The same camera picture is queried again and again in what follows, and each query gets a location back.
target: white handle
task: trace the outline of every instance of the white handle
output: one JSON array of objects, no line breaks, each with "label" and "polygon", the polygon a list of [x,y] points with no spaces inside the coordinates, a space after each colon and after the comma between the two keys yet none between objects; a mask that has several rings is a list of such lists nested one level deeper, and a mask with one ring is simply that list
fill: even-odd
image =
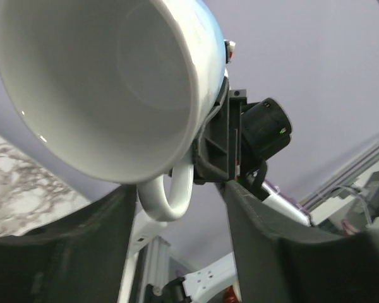
[{"label": "white handle", "polygon": [[147,215],[160,222],[180,219],[190,204],[193,178],[194,165],[189,151],[172,169],[169,199],[165,195],[163,175],[139,183],[139,199]]}]

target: wall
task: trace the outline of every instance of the wall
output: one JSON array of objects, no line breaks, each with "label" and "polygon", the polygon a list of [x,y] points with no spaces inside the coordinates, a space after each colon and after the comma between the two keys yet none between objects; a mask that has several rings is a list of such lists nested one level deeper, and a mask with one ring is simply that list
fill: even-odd
[{"label": "wall", "polygon": [[[377,171],[379,171],[379,161],[363,172],[358,177],[355,184],[358,186],[364,186],[371,174]],[[353,199],[354,197],[352,196],[348,196],[345,199],[340,199],[338,197],[328,199],[311,213],[313,221],[316,224],[319,224],[329,218],[336,226],[341,227],[340,222],[351,206]]]}]

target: white mug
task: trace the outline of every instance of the white mug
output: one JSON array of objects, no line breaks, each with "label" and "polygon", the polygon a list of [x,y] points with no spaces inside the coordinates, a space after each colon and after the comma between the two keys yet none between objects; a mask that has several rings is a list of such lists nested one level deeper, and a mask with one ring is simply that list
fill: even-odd
[{"label": "white mug", "polygon": [[84,174],[137,184],[159,221],[188,207],[225,65],[202,0],[0,0],[0,75],[24,123]]}]

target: marble surface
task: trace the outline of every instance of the marble surface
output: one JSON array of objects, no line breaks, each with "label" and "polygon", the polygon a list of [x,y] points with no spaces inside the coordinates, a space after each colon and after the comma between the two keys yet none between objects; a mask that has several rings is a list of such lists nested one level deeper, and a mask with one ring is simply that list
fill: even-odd
[{"label": "marble surface", "polygon": [[0,236],[21,235],[89,204],[0,137]]}]

